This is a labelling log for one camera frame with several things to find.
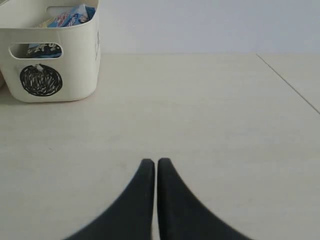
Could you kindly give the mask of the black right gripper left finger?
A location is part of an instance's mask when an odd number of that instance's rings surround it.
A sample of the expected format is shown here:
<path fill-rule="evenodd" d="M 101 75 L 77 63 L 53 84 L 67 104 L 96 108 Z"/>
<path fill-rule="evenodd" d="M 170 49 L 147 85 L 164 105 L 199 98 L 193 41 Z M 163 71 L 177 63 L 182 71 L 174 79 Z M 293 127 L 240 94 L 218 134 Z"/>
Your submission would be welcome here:
<path fill-rule="evenodd" d="M 143 159 L 119 197 L 68 240 L 151 240 L 155 163 Z"/>

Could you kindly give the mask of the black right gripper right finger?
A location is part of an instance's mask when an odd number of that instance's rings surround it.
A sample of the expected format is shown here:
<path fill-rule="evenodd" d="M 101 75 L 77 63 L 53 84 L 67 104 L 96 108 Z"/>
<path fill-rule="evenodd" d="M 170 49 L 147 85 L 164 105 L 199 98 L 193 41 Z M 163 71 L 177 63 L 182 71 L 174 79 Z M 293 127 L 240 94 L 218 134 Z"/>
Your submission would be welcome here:
<path fill-rule="evenodd" d="M 169 158 L 158 161 L 157 215 L 162 240 L 249 239 L 197 199 Z"/>

